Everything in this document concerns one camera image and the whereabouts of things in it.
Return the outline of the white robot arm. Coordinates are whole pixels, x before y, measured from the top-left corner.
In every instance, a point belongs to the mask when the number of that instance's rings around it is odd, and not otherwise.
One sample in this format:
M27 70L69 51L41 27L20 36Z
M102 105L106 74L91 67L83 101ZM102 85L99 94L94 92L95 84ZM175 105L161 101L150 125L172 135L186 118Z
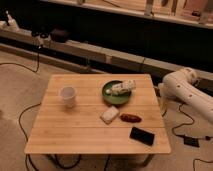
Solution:
M195 70L189 67L171 72L158 84L160 96L164 100L179 98L213 124L213 97L193 86L197 80Z

